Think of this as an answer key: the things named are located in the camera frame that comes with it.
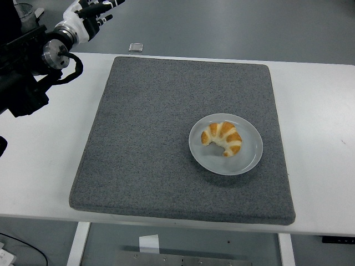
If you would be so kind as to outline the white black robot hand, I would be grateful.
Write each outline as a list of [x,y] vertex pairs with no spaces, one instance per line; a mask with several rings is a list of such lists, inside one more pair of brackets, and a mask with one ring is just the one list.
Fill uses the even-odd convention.
[[54,32],[64,36],[71,46],[92,40],[100,27],[112,15],[104,13],[123,4],[125,1],[74,1],[63,13],[63,20],[59,22]]

